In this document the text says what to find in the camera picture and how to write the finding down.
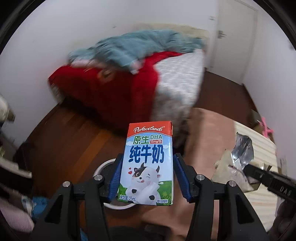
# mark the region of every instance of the silver bolt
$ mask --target silver bolt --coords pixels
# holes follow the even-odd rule
[[[95,179],[96,181],[100,181],[100,180],[103,179],[103,176],[102,176],[102,175],[95,175],[95,176],[94,176],[94,179]]]
[[[63,187],[67,188],[71,185],[71,183],[69,181],[65,181],[63,182]]]
[[[204,175],[201,175],[201,174],[198,174],[198,175],[196,176],[196,179],[202,181],[202,180],[205,179],[205,176],[204,176]]]
[[[237,185],[237,183],[235,181],[229,181],[229,185],[231,187],[235,187]]]

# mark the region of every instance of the wall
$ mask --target wall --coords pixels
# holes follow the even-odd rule
[[[206,55],[206,67],[216,36],[219,0],[150,0],[135,1],[137,21],[142,23],[174,23],[206,29],[210,33],[210,43]]]
[[[131,30],[132,0],[47,0],[30,14],[0,55],[0,92],[16,114],[2,130],[19,146],[57,104],[47,78],[67,54]]]
[[[278,157],[286,157],[288,174],[296,178],[296,51],[277,23],[255,5],[258,27],[243,83],[259,113],[274,129]]]

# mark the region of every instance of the white door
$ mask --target white door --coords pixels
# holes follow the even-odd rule
[[[253,49],[257,11],[240,0],[222,0],[220,4],[209,71],[241,84]]]

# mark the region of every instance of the door handle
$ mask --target door handle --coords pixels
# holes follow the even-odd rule
[[[222,38],[224,38],[224,37],[226,37],[226,36],[227,36],[227,35],[224,34],[222,30],[219,30],[219,31],[218,31],[218,39],[222,39]]]

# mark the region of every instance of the white bed sheet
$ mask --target white bed sheet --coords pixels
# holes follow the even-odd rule
[[[195,104],[204,76],[205,54],[202,49],[155,64],[159,73],[151,121],[172,121],[174,139]]]

